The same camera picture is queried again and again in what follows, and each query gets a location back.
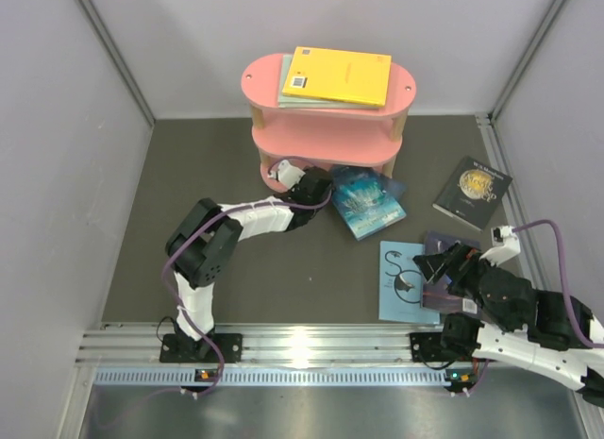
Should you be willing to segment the purple blue cover book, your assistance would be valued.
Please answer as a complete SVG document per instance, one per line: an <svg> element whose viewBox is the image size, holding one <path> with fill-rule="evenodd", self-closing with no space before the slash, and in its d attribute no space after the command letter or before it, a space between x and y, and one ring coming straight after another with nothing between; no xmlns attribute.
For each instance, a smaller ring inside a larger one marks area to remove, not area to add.
<svg viewBox="0 0 604 439"><path fill-rule="evenodd" d="M445 252L456 242L480 249L480 243L475 240L446 235L437 231L429 231L424 241L425 254L432 255ZM421 305L425 309L440 313L463 312L472 317L480 317L480 309L472 299L450 295L446 288L423 286Z"/></svg>

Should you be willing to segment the yellow book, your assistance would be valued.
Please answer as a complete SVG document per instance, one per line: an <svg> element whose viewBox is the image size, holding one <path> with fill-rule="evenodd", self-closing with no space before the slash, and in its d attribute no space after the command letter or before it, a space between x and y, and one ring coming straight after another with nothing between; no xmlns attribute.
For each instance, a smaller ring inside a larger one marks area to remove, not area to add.
<svg viewBox="0 0 604 439"><path fill-rule="evenodd" d="M391 65L390 55L298 46L281 93L380 108Z"/></svg>

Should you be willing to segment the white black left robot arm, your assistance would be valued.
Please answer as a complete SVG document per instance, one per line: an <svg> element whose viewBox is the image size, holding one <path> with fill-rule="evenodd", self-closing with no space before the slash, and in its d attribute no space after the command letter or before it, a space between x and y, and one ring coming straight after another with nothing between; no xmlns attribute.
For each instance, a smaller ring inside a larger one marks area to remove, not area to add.
<svg viewBox="0 0 604 439"><path fill-rule="evenodd" d="M305 226L330 200L332 175L323 168L300 169L281 161L271 173L285 191L237 205L199 200L166 243L162 278L173 276L177 315L161 339L161 363L238 363L240 333L218 332L212 313L216 280L237 244Z"/></svg>

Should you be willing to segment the dark navy hardcover book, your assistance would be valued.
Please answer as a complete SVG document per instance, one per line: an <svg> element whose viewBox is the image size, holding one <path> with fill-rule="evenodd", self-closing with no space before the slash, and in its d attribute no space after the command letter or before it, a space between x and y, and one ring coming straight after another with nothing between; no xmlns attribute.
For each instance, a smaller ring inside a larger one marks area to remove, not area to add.
<svg viewBox="0 0 604 439"><path fill-rule="evenodd" d="M330 173L338 187L349 186L356 190L377 187L395 199L398 199L407 190L403 182L387 177L369 167L334 165L330 168Z"/></svg>

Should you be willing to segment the grey-green book with black circle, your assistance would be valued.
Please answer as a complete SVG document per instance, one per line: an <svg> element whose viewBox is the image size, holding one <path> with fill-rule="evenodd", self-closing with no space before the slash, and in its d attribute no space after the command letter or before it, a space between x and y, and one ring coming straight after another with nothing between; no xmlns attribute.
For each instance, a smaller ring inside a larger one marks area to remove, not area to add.
<svg viewBox="0 0 604 439"><path fill-rule="evenodd" d="M323 99L314 99L314 98L304 98L286 95L282 92L282 89L285 85L287 74L289 73L290 66L292 63L292 54L283 54L281 69L280 69L280 79L279 79L279 87L278 87L278 95L277 95L277 106L282 109L347 109L347 110L377 110L378 107L363 105L363 104L354 104L350 102L343 101L333 101L333 100L323 100Z"/></svg>

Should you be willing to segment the light blue thin book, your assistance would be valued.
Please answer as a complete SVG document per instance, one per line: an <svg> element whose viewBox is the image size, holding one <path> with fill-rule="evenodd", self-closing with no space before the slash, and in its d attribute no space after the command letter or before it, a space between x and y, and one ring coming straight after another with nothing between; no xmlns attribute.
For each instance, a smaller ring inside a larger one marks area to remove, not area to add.
<svg viewBox="0 0 604 439"><path fill-rule="evenodd" d="M422 306L423 275L413 258L424 254L421 244L382 241L379 245L378 319L437 325L440 314Z"/></svg>

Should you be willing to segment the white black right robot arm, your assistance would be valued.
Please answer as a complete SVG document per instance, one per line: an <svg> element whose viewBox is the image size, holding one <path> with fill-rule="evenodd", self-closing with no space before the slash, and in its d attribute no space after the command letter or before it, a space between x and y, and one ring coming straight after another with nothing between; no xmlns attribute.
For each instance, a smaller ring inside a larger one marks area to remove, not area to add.
<svg viewBox="0 0 604 439"><path fill-rule="evenodd" d="M535 289L528 279L469 245L456 243L413 261L426 281L446 278L450 294L471 298L486 315L478 319L453 312L435 337L414 333L415 361L499 361L554 380L592 405L603 405L603 327L585 304Z"/></svg>

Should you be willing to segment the black book with gold moon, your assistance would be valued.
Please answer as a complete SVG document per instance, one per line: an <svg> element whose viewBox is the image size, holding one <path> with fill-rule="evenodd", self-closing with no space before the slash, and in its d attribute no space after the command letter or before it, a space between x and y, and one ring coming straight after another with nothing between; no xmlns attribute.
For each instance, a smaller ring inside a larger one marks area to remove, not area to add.
<svg viewBox="0 0 604 439"><path fill-rule="evenodd" d="M461 159L432 207L482 231L512 184L512 177L470 156Z"/></svg>

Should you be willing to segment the teal ocean cover book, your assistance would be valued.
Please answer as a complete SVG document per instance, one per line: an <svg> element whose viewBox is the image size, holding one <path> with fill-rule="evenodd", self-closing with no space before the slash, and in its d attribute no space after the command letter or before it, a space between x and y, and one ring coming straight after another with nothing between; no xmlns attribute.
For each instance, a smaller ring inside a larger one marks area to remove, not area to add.
<svg viewBox="0 0 604 439"><path fill-rule="evenodd" d="M360 241L407 216L400 197L395 199L377 187L356 190L338 187L334 182L332 202L355 239Z"/></svg>

